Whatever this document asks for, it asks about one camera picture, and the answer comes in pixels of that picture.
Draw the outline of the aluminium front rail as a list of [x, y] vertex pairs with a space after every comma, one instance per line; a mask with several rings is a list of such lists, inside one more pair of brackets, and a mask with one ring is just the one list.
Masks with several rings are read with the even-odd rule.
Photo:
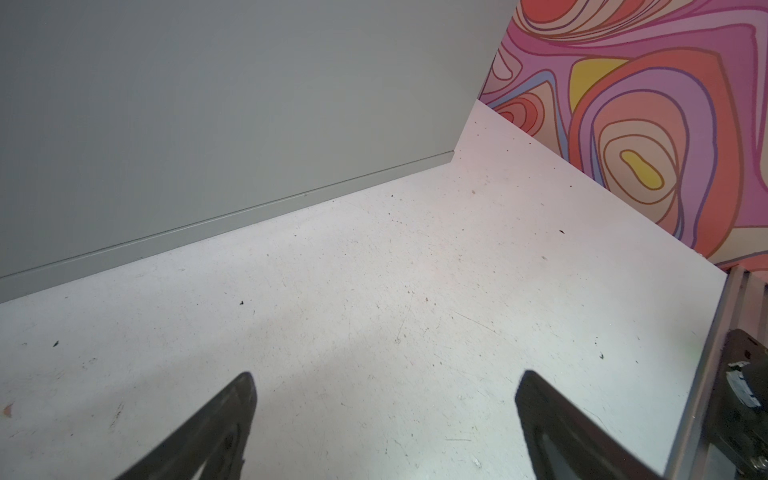
[[704, 432], [721, 351], [736, 329], [767, 348], [767, 283], [742, 267], [728, 272], [664, 469], [666, 479], [744, 479]]

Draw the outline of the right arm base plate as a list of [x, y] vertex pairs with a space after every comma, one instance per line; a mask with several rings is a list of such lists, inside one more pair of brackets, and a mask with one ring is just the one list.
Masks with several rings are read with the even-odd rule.
[[704, 432], [742, 478], [767, 477], [767, 348], [741, 329], [726, 336]]

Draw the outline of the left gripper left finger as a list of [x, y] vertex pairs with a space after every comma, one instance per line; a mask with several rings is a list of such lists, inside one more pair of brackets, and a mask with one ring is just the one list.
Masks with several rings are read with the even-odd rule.
[[121, 479], [238, 479], [257, 406], [253, 376], [242, 372], [123, 472]]

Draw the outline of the grey metal cabinet box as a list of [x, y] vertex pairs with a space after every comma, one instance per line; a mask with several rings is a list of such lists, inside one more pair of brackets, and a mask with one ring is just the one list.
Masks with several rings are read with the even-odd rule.
[[9, 301], [447, 163], [512, 1], [5, 1]]

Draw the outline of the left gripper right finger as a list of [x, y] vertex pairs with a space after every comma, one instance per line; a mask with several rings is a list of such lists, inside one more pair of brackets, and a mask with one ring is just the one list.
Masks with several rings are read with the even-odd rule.
[[533, 370], [515, 395], [537, 479], [658, 479], [564, 395]]

